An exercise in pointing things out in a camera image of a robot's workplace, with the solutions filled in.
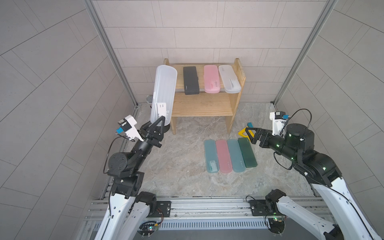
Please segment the dark green pencil case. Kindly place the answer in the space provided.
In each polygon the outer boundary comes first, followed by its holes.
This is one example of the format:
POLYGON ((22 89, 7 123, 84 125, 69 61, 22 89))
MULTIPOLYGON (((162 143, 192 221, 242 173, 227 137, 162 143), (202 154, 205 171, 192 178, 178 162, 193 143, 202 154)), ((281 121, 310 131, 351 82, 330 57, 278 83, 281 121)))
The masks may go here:
POLYGON ((253 148, 248 138, 238 138, 238 143, 245 162, 246 168, 255 168, 258 166, 253 148))

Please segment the light blue pencil case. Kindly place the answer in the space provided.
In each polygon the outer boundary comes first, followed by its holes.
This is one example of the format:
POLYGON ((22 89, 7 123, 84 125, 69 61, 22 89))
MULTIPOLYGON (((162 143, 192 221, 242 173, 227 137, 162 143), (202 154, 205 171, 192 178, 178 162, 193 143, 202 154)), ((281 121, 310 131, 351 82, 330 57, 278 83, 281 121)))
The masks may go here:
POLYGON ((246 170, 243 155, 240 149, 238 140, 227 140, 233 171, 236 173, 242 173, 246 170))

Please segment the teal pencil case with label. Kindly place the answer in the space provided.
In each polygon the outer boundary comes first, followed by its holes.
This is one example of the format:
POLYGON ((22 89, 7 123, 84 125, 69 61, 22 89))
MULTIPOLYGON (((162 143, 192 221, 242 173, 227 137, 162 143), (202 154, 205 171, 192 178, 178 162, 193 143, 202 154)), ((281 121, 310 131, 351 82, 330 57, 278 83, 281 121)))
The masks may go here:
POLYGON ((214 140, 205 140, 204 149, 207 172, 211 174, 217 173, 219 171, 219 159, 216 142, 214 140))

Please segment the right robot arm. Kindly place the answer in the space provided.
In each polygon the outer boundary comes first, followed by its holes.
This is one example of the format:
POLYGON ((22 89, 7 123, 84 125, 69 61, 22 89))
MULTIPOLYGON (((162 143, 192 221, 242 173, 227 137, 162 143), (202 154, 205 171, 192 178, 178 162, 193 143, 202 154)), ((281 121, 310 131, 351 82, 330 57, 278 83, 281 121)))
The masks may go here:
POLYGON ((292 162, 293 168, 320 194, 336 223, 326 221, 296 204, 280 190, 266 196, 271 213, 285 215, 319 240, 379 240, 352 198, 333 159, 314 149, 314 133, 302 124, 289 124, 284 136, 271 130, 246 128, 252 144, 273 150, 292 162))

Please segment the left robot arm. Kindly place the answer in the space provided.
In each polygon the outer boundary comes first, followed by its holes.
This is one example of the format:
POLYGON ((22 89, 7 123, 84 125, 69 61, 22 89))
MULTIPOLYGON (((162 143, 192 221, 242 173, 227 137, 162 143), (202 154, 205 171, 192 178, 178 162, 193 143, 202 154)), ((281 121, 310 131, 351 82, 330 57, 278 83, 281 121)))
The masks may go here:
POLYGON ((97 240, 132 240, 136 233, 150 235, 157 222, 144 220, 155 213, 156 195, 140 190, 144 173, 139 169, 153 147, 160 148, 164 134, 169 130, 166 117, 147 122, 139 130, 133 116, 119 121, 117 135, 135 142, 130 152, 118 152, 107 156, 107 175, 113 177, 108 208, 96 234, 97 240))

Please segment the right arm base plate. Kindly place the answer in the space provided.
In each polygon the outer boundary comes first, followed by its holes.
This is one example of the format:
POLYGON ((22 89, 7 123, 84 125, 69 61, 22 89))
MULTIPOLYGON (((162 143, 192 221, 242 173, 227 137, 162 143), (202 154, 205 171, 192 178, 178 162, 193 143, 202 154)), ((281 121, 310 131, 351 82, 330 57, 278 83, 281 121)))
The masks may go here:
POLYGON ((260 216, 268 216, 270 214, 269 209, 266 205, 265 200, 248 200, 250 207, 251 207, 251 212, 252 216, 254 217, 260 217, 260 216))

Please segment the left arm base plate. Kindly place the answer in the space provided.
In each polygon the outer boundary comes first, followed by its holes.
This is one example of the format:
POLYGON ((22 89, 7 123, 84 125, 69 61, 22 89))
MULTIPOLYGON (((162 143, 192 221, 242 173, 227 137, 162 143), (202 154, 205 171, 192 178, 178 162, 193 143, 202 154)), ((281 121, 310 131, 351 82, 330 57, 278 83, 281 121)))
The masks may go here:
POLYGON ((148 218, 168 218, 171 214, 171 201, 157 201, 155 210, 148 215, 148 218))

